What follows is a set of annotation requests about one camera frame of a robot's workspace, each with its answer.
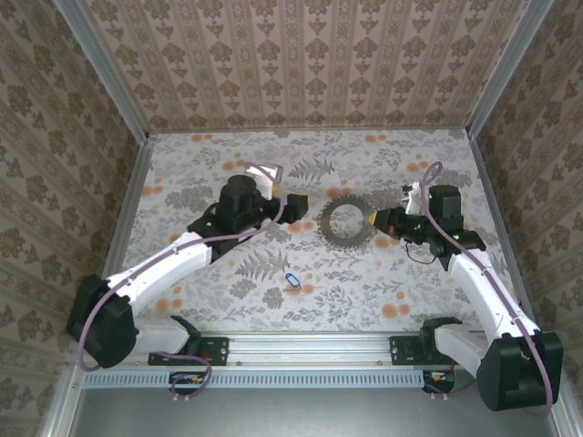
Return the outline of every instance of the circular saw blade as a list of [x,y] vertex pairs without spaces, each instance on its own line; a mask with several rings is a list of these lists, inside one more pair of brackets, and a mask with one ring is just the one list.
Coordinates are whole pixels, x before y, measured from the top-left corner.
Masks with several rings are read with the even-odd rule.
[[[354,236],[344,238],[332,231],[332,214],[341,206],[352,205],[357,207],[363,214],[363,226],[361,230]],[[318,229],[322,237],[333,247],[343,250],[358,249],[367,243],[374,234],[374,227],[369,223],[368,218],[373,214],[373,207],[361,198],[354,194],[338,196],[332,199],[323,208],[318,217]]]

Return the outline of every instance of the toothed metal ring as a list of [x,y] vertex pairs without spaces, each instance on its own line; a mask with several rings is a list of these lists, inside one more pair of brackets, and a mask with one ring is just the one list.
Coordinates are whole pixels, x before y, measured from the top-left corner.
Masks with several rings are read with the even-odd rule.
[[[343,238],[334,234],[331,225],[333,212],[344,205],[357,207],[358,210],[361,211],[361,214],[363,214],[363,227],[356,235],[348,238]],[[320,213],[318,219],[320,234],[328,243],[336,248],[357,249],[373,236],[374,227],[368,221],[371,214],[373,214],[373,207],[371,207],[371,205],[360,196],[350,194],[338,196],[328,202]]]

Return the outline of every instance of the floral patterned floor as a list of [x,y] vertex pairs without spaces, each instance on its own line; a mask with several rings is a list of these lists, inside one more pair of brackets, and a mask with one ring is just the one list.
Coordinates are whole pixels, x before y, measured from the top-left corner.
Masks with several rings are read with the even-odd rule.
[[[362,250],[330,250],[317,230],[324,205],[340,194],[396,206],[401,186],[435,160],[436,183],[460,188],[466,225],[475,229],[506,286],[512,284],[476,164],[463,130],[277,131],[166,134],[158,137],[124,265],[163,249],[219,198],[245,161],[284,166],[287,192],[310,196],[310,212],[293,225],[255,237],[216,264],[195,271],[142,311],[180,314],[200,330],[418,330],[431,316],[456,316],[478,327],[464,292],[439,262],[409,260],[404,244],[375,235]],[[334,219],[350,220],[346,214]],[[428,249],[412,248],[420,260]],[[302,289],[288,286],[293,273]]]

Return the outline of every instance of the gray metal floor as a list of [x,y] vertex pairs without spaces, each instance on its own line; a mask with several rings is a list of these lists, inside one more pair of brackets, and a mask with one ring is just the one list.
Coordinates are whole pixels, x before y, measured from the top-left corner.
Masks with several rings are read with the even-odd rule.
[[550,419],[490,412],[477,391],[447,401],[409,389],[213,389],[190,401],[158,389],[84,392],[78,437],[557,436]]

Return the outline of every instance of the robotic arm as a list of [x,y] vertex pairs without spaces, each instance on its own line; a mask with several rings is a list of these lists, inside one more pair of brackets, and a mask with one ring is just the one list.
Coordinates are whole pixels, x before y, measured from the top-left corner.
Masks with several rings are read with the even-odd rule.
[[[272,185],[280,180],[281,167],[248,167],[245,174],[229,178],[219,201],[168,247],[106,279],[97,275],[85,278],[67,322],[69,335],[77,341],[85,340],[85,351],[104,368],[119,364],[130,353],[184,351],[190,337],[198,334],[188,322],[178,316],[144,322],[135,320],[135,315],[161,291],[217,261],[255,234],[245,232],[259,229],[265,219],[277,219],[281,200],[272,195]],[[307,211],[307,196],[290,194],[277,223],[293,223]],[[238,234],[239,238],[225,237]],[[116,288],[119,290],[106,300],[82,339],[89,314],[106,293]]]
[[419,184],[405,186],[404,194],[407,208],[378,211],[371,218],[373,225],[394,239],[419,245],[428,243],[444,270],[462,286],[484,327],[484,333],[472,332],[454,318],[426,320],[419,334],[423,354],[427,357],[443,354],[463,365],[476,378],[480,395],[490,410],[544,405],[546,390],[523,332],[517,326],[520,320],[544,363],[555,403],[563,346],[554,332],[541,332],[518,307],[494,272],[484,241],[473,230],[464,229],[458,189],[444,185],[430,187],[429,211],[437,224],[494,276],[515,315],[511,315],[470,257],[445,239],[428,217],[420,215]]

